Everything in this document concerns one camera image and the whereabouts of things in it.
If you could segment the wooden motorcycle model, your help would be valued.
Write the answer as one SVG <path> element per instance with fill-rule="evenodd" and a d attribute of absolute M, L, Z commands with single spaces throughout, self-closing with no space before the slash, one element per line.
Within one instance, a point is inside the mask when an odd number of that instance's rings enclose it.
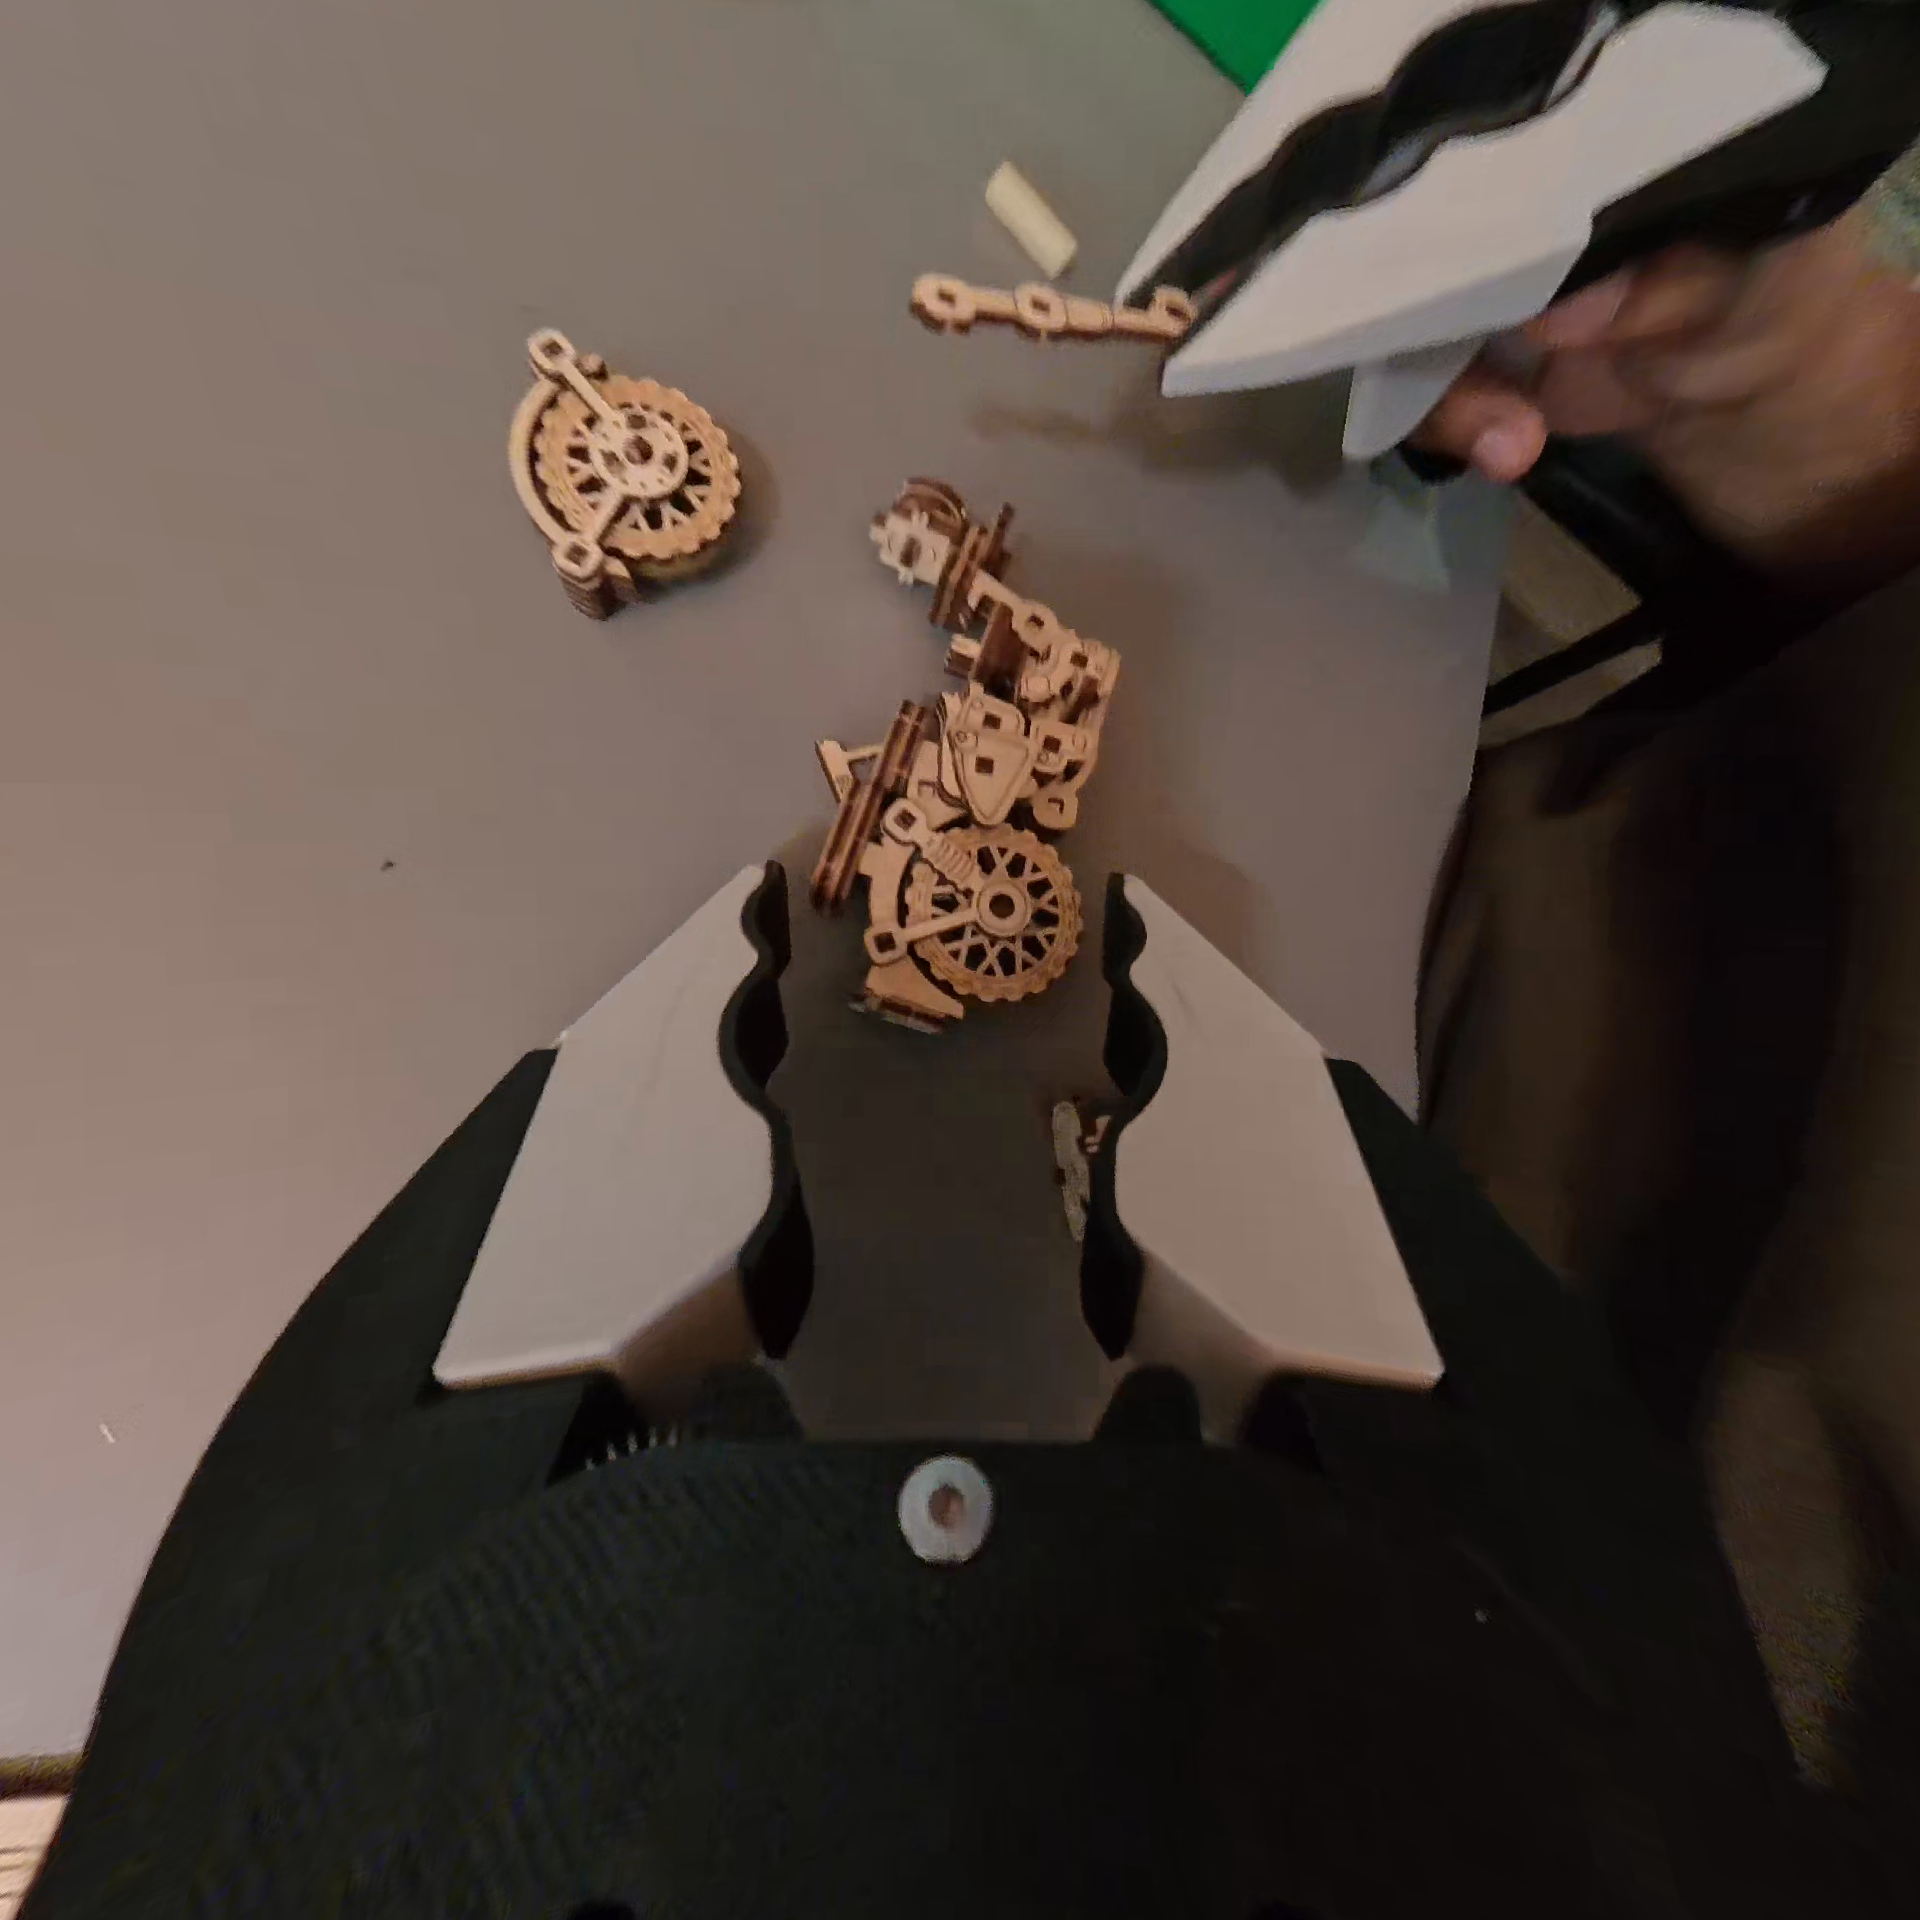
<path fill-rule="evenodd" d="M 962 1021 L 1051 990 L 1083 940 L 1066 834 L 1083 818 L 1118 654 L 1008 579 L 1010 500 L 976 518 L 946 485 L 905 476 L 873 518 L 881 567 L 929 588 L 946 640 L 938 704 L 897 704 L 881 741 L 819 740 L 837 791 L 808 901 L 867 893 L 867 1015 Z"/>

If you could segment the small cream cylinder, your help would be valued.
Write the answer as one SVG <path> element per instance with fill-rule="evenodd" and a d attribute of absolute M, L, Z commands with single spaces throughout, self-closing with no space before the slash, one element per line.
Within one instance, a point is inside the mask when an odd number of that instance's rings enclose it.
<path fill-rule="evenodd" d="M 1027 169 L 1008 159 L 984 174 L 984 216 L 1010 235 L 1010 247 L 1058 286 L 1076 262 L 1069 219 L 1027 186 Z"/>

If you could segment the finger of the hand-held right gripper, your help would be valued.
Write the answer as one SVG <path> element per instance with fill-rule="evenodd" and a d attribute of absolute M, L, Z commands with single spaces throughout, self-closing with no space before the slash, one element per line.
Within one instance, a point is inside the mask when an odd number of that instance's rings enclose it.
<path fill-rule="evenodd" d="M 1218 307 L 1308 219 L 1412 186 L 1462 132 L 1504 132 L 1542 113 L 1587 59 L 1587 0 L 1308 10 L 1118 273 L 1118 301 L 1177 286 L 1185 301 Z"/>
<path fill-rule="evenodd" d="M 1162 364 L 1162 399 L 1355 366 L 1348 462 L 1377 462 L 1480 342 L 1535 321 L 1592 216 L 1666 162 L 1803 109 L 1831 66 L 1750 10 L 1592 10 L 1592 59 L 1529 119 L 1447 144 L 1412 186 L 1308 219 Z"/>

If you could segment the small pale wood scrap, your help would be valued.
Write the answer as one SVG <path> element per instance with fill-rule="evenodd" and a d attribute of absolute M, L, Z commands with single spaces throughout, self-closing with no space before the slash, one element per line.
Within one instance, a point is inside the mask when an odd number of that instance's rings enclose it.
<path fill-rule="evenodd" d="M 1066 1228 L 1083 1250 L 1091 1228 L 1091 1177 L 1104 1153 L 1109 1105 L 1104 1095 L 1058 1095 L 1051 1105 L 1051 1153 L 1058 1153 L 1058 1192 L 1066 1192 Z"/>

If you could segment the grey desk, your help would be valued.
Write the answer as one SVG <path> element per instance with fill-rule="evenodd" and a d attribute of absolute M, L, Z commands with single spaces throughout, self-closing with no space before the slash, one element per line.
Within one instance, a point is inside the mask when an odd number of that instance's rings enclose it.
<path fill-rule="evenodd" d="M 1130 658 L 1076 881 L 1414 1092 L 1509 499 L 905 321 L 1027 280 L 1008 159 L 1109 288 L 1229 119 L 1146 10 L 5 10 L 5 1757 L 88 1745 L 210 1427 L 470 1105 L 729 871 L 798 893 L 814 740 L 944 664 L 905 476 Z M 510 492 L 539 328 L 747 469 L 604 621 Z"/>

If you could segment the wooden wheel assembly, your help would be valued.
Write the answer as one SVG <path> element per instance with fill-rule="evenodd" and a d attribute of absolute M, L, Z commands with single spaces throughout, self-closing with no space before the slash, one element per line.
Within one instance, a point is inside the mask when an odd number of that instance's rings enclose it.
<path fill-rule="evenodd" d="M 729 431 L 652 378 L 626 378 L 539 328 L 535 389 L 510 416 L 510 492 L 583 620 L 616 620 L 652 588 L 720 561 L 747 469 Z"/>

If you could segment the person's right hand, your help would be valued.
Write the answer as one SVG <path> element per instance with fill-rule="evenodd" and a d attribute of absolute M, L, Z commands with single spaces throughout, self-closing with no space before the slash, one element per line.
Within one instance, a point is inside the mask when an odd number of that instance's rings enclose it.
<path fill-rule="evenodd" d="M 1757 571 L 1820 596 L 1912 571 L 1912 216 L 1874 191 L 1762 253 L 1619 273 L 1462 366 L 1412 431 L 1490 485 L 1521 485 L 1554 438 L 1632 444 Z"/>

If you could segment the wooden link piece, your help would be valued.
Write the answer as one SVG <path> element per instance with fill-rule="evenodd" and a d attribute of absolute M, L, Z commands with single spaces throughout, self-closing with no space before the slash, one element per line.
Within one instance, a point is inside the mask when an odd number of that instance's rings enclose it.
<path fill-rule="evenodd" d="M 1010 328 L 1027 342 L 1146 342 L 1146 348 L 1177 348 L 1199 328 L 1199 307 L 1177 286 L 1146 288 L 1146 307 L 1101 307 L 1058 286 L 991 288 L 962 280 L 917 280 L 905 310 L 938 333 Z"/>

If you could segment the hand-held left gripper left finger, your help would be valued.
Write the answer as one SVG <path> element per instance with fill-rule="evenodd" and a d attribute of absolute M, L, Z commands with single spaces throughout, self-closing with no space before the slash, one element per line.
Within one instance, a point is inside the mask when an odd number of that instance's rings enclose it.
<path fill-rule="evenodd" d="M 785 871 L 716 886 L 552 1052 L 437 1338 L 437 1386 L 693 1386 L 781 1363 L 814 1300 L 785 1057 Z"/>

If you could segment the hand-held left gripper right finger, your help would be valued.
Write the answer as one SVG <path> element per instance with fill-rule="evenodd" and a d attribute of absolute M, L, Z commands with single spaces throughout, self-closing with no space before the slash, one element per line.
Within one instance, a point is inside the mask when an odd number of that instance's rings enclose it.
<path fill-rule="evenodd" d="M 1134 871 L 1104 881 L 1104 1080 L 1076 1300 L 1104 1363 L 1199 1386 L 1441 1386 L 1333 1057 Z"/>

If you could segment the person's brown clothing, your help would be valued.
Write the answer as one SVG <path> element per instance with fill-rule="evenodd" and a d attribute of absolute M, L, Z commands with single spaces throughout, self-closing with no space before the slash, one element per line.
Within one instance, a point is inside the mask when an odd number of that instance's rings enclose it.
<path fill-rule="evenodd" d="M 1424 1128 L 1700 1457 L 1789 1737 L 1912 1832 L 1920 588 L 1472 756 Z"/>

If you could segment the green plastic crate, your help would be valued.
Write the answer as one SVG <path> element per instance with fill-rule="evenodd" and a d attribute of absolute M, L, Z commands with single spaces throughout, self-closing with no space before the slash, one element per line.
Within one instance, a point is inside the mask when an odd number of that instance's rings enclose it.
<path fill-rule="evenodd" d="M 1252 94 L 1316 0 L 1146 0 L 1218 75 Z"/>

